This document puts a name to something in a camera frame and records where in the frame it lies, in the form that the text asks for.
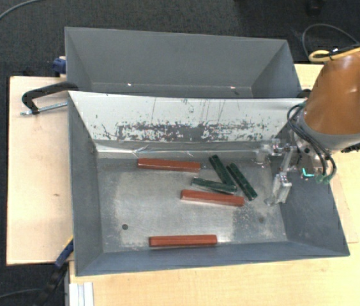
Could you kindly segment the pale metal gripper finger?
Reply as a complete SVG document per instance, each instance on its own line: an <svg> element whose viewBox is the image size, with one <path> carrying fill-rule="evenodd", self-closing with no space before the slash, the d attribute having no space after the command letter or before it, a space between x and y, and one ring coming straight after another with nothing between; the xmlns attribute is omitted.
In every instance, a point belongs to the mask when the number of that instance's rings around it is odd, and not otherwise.
<svg viewBox="0 0 360 306"><path fill-rule="evenodd" d="M284 146L281 140L264 141L256 151L256 162L263 164L266 162L268 156L281 156L283 151Z"/></svg>
<svg viewBox="0 0 360 306"><path fill-rule="evenodd" d="M265 204L267 206L273 206L279 203L285 203L291 188L292 183L288 180L287 173L284 171L277 173L273 180L271 195L265 199Z"/></svg>

